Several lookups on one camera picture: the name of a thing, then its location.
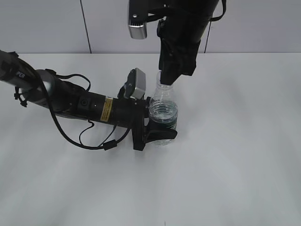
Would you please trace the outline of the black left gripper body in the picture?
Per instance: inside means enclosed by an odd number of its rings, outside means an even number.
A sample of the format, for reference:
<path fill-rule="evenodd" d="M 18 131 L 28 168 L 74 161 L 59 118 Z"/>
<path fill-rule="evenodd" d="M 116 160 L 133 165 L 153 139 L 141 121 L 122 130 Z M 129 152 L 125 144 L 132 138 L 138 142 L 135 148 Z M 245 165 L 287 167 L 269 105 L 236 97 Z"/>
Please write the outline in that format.
<path fill-rule="evenodd" d="M 115 126 L 126 128 L 124 135 L 117 140 L 120 143 L 127 134 L 132 132 L 133 149 L 142 151 L 145 148 L 144 138 L 144 119 L 148 115 L 144 115 L 145 99 L 114 99 L 112 108 L 112 123 Z"/>

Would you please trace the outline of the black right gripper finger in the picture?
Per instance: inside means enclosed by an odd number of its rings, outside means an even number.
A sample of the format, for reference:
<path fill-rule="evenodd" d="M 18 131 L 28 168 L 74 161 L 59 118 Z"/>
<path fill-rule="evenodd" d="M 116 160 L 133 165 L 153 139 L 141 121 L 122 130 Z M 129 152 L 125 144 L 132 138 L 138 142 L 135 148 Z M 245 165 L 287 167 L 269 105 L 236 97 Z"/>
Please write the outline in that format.
<path fill-rule="evenodd" d="M 161 71 L 160 82 L 164 85 L 173 85 L 181 75 L 181 62 L 174 57 L 160 55 L 159 69 Z"/>
<path fill-rule="evenodd" d="M 196 58 L 195 57 L 184 57 L 182 59 L 181 75 L 192 76 L 196 69 Z"/>

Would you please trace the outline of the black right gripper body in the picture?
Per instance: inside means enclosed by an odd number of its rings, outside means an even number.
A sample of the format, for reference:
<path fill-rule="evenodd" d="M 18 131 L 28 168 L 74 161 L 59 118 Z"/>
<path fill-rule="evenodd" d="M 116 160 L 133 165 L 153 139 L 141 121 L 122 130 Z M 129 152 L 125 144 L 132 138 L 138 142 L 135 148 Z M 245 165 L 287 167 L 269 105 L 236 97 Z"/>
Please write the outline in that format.
<path fill-rule="evenodd" d="M 158 22 L 160 54 L 177 58 L 197 58 L 202 35 L 218 4 L 216 0 L 163 0 Z"/>

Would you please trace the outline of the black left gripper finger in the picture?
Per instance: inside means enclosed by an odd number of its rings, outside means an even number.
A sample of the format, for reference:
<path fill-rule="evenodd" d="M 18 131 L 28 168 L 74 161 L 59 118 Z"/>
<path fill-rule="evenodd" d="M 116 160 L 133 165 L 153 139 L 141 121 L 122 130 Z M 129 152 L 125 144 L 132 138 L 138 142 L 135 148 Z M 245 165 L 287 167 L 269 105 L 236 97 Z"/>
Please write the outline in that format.
<path fill-rule="evenodd" d="M 151 101 L 151 97 L 147 97 L 144 100 L 144 115 L 149 115 L 150 101 Z"/>
<path fill-rule="evenodd" d="M 163 146 L 171 143 L 177 136 L 177 131 L 166 124 L 149 122 L 144 131 L 143 141 L 145 144 L 153 143 Z"/>

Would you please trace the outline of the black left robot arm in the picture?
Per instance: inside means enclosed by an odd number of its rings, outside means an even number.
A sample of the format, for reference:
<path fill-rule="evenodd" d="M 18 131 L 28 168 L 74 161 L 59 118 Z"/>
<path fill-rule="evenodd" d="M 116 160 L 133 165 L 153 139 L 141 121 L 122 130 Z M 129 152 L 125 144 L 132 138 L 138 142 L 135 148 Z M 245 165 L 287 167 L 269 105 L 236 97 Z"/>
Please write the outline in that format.
<path fill-rule="evenodd" d="M 70 82 L 68 75 L 50 69 L 36 70 L 15 52 L 0 53 L 0 79 L 15 88 L 14 98 L 22 106 L 33 103 L 50 111 L 60 132 L 58 117 L 100 122 L 123 127 L 132 134 L 133 148 L 141 151 L 147 143 L 174 139 L 177 131 L 149 118 L 150 98 L 145 97 L 146 75 L 131 70 L 116 98 L 93 93 Z"/>

